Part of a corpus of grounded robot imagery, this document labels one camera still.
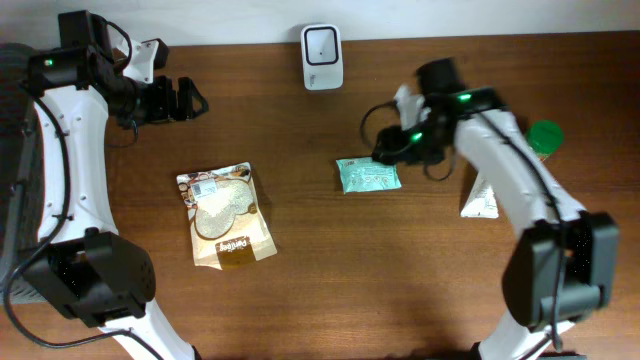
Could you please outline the white cosmetic tube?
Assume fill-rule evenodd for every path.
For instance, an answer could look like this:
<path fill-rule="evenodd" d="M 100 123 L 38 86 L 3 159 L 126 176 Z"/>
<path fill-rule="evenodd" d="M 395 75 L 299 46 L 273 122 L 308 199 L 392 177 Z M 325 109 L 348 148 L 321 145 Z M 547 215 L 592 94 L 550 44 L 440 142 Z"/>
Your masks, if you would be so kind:
<path fill-rule="evenodd" d="M 488 180 L 478 173 L 470 194 L 460 211 L 463 218 L 487 218 L 499 217 L 498 205 L 494 190 Z"/>

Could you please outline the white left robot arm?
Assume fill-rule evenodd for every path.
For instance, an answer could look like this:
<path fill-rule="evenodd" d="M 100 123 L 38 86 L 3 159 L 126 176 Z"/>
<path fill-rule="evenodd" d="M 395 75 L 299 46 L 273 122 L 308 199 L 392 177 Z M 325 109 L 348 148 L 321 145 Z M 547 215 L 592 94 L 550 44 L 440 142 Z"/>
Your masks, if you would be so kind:
<path fill-rule="evenodd" d="M 115 23 L 86 10 L 58 17 L 60 44 L 32 55 L 20 85 L 35 112 L 24 133 L 9 203 L 1 301 L 11 322 L 18 285 L 96 340 L 114 339 L 135 359 L 195 359 L 156 300 L 149 254 L 124 239 L 110 208 L 105 131 L 110 118 L 137 130 L 193 120 L 209 105 L 187 77 L 161 74 L 160 39 L 127 40 L 117 60 Z"/>

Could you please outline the green lid jar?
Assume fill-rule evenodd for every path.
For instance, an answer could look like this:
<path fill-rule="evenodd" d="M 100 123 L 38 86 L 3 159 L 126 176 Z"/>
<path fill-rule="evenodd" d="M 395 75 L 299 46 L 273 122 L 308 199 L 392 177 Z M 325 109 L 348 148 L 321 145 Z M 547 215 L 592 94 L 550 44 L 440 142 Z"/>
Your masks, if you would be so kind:
<path fill-rule="evenodd" d="M 525 138 L 536 156 L 544 161 L 563 144 L 564 132 L 557 123 L 541 120 L 528 129 Z"/>

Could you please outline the teal wipes packet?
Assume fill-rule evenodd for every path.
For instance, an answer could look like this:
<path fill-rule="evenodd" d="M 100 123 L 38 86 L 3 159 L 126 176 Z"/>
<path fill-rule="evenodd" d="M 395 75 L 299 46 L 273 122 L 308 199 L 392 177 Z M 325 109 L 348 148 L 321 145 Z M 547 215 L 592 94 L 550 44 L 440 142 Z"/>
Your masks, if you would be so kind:
<path fill-rule="evenodd" d="M 370 157 L 336 161 L 344 193 L 395 190 L 402 187 L 394 165 L 384 165 Z"/>

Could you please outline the beige snack bag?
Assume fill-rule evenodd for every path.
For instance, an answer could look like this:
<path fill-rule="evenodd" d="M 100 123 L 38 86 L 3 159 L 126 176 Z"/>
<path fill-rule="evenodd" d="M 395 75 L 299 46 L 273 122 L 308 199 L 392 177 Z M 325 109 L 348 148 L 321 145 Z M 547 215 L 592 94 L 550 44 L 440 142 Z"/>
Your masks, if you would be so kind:
<path fill-rule="evenodd" d="M 231 270 L 277 254 L 250 163 L 180 174 L 176 183 L 187 208 L 196 266 Z"/>

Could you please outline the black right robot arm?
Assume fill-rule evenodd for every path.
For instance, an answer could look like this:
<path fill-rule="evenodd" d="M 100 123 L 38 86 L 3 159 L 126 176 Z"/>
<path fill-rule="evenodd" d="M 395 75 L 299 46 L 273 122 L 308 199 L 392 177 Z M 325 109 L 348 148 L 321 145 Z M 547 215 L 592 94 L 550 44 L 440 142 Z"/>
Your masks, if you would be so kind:
<path fill-rule="evenodd" d="M 451 58 L 428 62 L 415 76 L 419 94 L 389 101 L 400 122 L 378 133 L 372 159 L 429 168 L 451 149 L 492 186 L 516 236 L 501 280 L 506 311 L 467 358 L 537 359 L 548 347 L 561 352 L 562 333 L 611 301 L 618 225 L 564 190 L 494 88 L 467 88 Z"/>

